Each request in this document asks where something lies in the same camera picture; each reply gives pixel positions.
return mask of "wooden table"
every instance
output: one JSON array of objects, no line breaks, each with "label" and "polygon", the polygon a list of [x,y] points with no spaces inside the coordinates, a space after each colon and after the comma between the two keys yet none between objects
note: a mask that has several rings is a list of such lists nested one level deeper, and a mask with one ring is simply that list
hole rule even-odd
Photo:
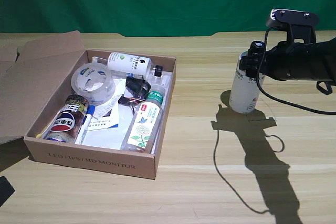
[{"label": "wooden table", "polygon": [[[0,45],[21,46],[44,36],[0,34]],[[318,41],[335,36],[336,31],[317,32]],[[0,174],[16,190],[0,208],[0,223],[336,223],[336,116],[264,95],[252,115],[225,105],[239,54],[263,37],[83,34],[87,48],[177,57],[157,179],[33,162],[15,141],[0,146]],[[268,45],[284,39],[284,33],[270,32]],[[336,110],[336,95],[319,93],[312,81],[267,78],[263,87],[281,99]],[[225,181],[213,162],[217,138],[216,163]],[[285,149],[273,152],[281,150],[281,141]]]}]

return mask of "cardboard box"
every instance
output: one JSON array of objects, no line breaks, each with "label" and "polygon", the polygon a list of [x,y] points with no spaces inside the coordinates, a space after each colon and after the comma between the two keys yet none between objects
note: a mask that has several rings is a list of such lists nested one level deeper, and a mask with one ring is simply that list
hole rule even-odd
[{"label": "cardboard box", "polygon": [[155,64],[162,65],[165,71],[172,72],[172,83],[167,92],[153,154],[35,138],[72,93],[70,80],[74,71],[91,62],[93,56],[107,59],[109,54],[110,51],[86,50],[80,33],[73,31],[28,42],[15,63],[13,55],[1,55],[0,140],[24,136],[25,144],[38,162],[154,179],[175,83],[174,57],[136,54],[149,57]]}]

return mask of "box flap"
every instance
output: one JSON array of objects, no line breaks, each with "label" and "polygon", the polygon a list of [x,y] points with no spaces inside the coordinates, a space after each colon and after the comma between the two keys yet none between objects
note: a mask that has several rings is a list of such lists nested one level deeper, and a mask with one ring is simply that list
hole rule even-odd
[{"label": "box flap", "polygon": [[0,48],[0,80],[15,63],[16,57],[17,46],[15,44],[8,44]]},{"label": "box flap", "polygon": [[[72,75],[80,60],[83,61],[84,49],[72,51],[83,48],[81,42],[76,41],[78,35],[78,32],[64,34],[67,45],[62,35],[29,42],[19,60],[8,69],[0,81],[0,139],[26,135],[64,79]],[[60,45],[53,46],[52,41],[60,41],[64,49]],[[51,56],[48,47],[53,50],[54,57],[44,58]],[[66,53],[55,55],[56,51]]]},{"label": "box flap", "polygon": [[15,62],[17,56],[17,45],[10,43],[0,48],[0,62]]},{"label": "box flap", "polygon": [[79,31],[71,31],[65,34],[57,34],[39,40],[27,42],[18,62],[46,58],[49,56],[62,55],[70,52],[84,50]]}]

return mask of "white bottle held by gripper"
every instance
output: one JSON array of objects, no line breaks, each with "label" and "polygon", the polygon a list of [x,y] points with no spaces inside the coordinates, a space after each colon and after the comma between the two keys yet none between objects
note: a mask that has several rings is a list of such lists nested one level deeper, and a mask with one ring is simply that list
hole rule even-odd
[{"label": "white bottle held by gripper", "polygon": [[[239,57],[229,98],[231,109],[242,114],[247,114],[254,110],[260,93],[256,78],[247,77],[245,72],[239,69],[239,61],[246,55],[247,52],[243,52]],[[260,73],[260,85],[262,85],[264,78],[265,75]]]}]

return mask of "bottle cap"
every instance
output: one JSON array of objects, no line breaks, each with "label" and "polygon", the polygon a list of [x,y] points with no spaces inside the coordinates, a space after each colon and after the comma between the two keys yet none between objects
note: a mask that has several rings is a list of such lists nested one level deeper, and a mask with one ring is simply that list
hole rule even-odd
[{"label": "bottle cap", "polygon": [[161,77],[163,71],[163,67],[160,65],[155,66],[154,76]]}]

